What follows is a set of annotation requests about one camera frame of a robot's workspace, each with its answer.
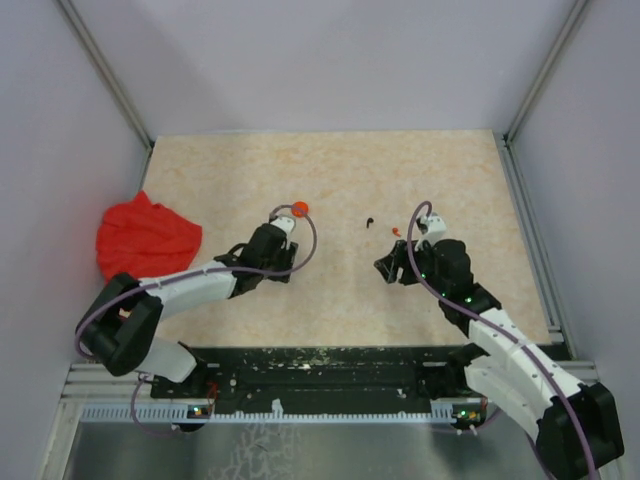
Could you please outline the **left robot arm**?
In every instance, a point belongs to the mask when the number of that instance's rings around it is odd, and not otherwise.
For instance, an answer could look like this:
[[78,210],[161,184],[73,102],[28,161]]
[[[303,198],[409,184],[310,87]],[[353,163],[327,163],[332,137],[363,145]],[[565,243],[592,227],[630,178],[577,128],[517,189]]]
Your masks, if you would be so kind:
[[201,394],[208,373],[180,343],[156,336],[160,322],[191,308],[228,300],[270,279],[287,282],[298,245],[294,219],[279,216],[260,225],[249,242],[198,268],[155,278],[115,275],[76,327],[85,357],[121,377],[132,372],[163,377],[184,395]]

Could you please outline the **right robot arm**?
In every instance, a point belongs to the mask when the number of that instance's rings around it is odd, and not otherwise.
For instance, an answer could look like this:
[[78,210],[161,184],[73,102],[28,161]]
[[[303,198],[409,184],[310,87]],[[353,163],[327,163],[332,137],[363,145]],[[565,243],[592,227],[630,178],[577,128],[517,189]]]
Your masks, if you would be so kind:
[[594,478],[625,452],[613,394],[578,379],[529,341],[499,300],[476,282],[460,240],[399,240],[376,260],[388,283],[421,284],[467,338],[452,351],[435,398],[477,393],[517,423],[556,479]]

